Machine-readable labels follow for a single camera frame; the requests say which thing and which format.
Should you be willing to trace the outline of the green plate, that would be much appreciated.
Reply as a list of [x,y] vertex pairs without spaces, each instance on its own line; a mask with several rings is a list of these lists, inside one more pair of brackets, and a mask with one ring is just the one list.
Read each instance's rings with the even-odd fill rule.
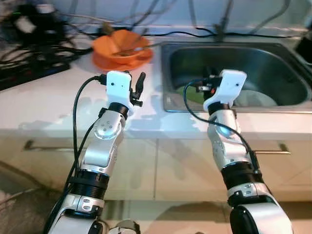
[[196,86],[190,85],[186,91],[187,102],[204,103],[205,100],[211,98],[216,93],[216,88],[209,91],[199,91]]

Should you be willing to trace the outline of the black plug-in charger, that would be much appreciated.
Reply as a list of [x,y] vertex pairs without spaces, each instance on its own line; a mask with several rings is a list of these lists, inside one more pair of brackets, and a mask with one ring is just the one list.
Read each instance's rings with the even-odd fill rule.
[[10,14],[7,26],[24,45],[58,44],[65,40],[64,23],[51,4],[22,4]]

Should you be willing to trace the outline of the grey bowl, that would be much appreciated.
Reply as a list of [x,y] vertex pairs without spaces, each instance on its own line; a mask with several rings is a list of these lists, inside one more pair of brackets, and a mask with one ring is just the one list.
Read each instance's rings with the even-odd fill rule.
[[238,107],[274,107],[278,103],[270,96],[258,91],[241,91],[234,100],[234,106]]

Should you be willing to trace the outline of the metal faucet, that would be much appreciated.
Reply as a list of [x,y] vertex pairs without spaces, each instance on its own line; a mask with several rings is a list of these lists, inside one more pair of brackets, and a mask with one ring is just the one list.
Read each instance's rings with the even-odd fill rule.
[[230,13],[232,10],[234,0],[227,0],[227,5],[224,9],[223,15],[221,16],[220,22],[213,24],[215,30],[214,42],[221,43],[227,35],[227,24],[229,22]]

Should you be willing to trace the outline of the orange plate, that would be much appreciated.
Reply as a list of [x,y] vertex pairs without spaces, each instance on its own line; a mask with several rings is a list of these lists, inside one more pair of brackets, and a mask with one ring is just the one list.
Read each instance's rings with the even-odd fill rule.
[[130,62],[129,64],[118,64],[99,56],[98,54],[92,54],[91,60],[93,65],[102,72],[109,71],[131,71],[137,69],[145,64],[148,64],[153,58],[153,52],[148,51],[146,56],[139,57],[138,59]]

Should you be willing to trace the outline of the orange bowl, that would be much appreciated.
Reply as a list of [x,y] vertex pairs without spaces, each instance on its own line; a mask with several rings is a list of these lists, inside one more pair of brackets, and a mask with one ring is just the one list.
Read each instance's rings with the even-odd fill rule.
[[130,51],[147,45],[150,45],[147,38],[127,30],[114,31],[111,36],[101,36],[92,42],[96,55],[118,64],[130,64],[139,59],[149,58],[152,55],[150,48]]

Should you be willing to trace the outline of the black power strip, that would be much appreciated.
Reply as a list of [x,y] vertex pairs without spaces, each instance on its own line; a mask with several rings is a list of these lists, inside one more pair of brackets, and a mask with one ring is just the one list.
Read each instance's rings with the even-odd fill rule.
[[0,91],[71,69],[66,62],[39,62],[0,68]]

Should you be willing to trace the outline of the stainless steel sink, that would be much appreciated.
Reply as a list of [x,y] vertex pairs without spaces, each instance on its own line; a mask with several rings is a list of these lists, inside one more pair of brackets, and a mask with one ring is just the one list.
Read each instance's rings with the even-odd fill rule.
[[312,111],[312,74],[287,47],[270,42],[166,42],[160,48],[163,109],[185,112],[179,92],[194,79],[223,69],[247,74],[243,89],[269,96],[265,107],[235,103],[237,112],[306,113]]

